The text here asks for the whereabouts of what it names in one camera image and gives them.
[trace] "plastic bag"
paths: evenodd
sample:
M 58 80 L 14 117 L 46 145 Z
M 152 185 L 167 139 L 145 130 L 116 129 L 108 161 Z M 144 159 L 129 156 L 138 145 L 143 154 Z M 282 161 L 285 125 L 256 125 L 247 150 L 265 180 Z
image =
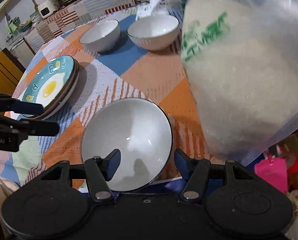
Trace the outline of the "plastic bag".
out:
M 298 128 L 298 0 L 189 0 L 181 60 L 210 154 L 247 165 Z

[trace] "bolt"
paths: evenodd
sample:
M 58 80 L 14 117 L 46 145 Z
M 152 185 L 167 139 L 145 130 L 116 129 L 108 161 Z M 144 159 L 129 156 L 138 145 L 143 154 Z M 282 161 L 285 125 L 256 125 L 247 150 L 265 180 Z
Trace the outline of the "bolt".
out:
M 183 196 L 186 198 L 186 199 L 196 199 L 199 197 L 199 193 L 198 192 L 195 192 L 195 191 L 186 191 Z
M 107 199 L 111 197 L 111 194 L 108 191 L 99 191 L 95 196 L 97 199 Z

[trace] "beige cloth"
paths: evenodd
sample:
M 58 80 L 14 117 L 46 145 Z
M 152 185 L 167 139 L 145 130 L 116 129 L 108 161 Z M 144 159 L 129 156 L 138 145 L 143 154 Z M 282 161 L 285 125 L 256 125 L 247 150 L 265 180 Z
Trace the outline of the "beige cloth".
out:
M 7 231 L 2 221 L 1 207 L 2 207 L 2 203 L 6 200 L 6 198 L 10 196 L 17 189 L 19 189 L 19 186 L 15 182 L 8 179 L 0 178 L 0 224 L 5 238 L 8 238 L 10 234 Z

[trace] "patchwork tablecloth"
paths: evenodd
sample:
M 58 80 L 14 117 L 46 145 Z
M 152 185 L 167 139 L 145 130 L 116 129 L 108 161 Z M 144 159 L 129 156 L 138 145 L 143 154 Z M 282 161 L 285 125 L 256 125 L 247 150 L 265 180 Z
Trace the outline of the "patchwork tablecloth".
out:
M 211 159 L 205 148 L 196 105 L 180 61 L 180 37 L 163 51 L 152 53 L 135 46 L 127 27 L 135 21 L 137 8 L 115 12 L 81 25 L 43 45 L 29 64 L 13 97 L 22 98 L 33 77 L 50 60 L 71 55 L 80 64 L 74 93 L 67 103 L 48 120 L 60 124 L 56 137 L 29 137 L 16 153 L 0 151 L 0 176 L 23 185 L 60 160 L 81 163 L 82 134 L 92 116 L 108 103 L 128 97 L 147 98 L 168 115 L 175 146 L 190 157 Z M 182 13 L 173 12 L 182 23 Z M 79 38 L 103 19 L 120 22 L 121 38 L 108 54 L 100 55 L 83 48 Z M 14 112 L 6 116 L 23 118 Z M 179 176 L 170 158 L 159 179 Z M 81 181 L 75 181 L 79 187 Z

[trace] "teal plate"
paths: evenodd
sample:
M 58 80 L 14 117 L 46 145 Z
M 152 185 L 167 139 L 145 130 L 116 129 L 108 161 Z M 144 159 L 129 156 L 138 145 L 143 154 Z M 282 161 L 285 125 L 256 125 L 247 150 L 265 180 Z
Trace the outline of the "teal plate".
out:
M 22 101 L 42 104 L 46 108 L 57 97 L 68 82 L 73 71 L 74 61 L 70 56 L 51 60 L 28 85 Z

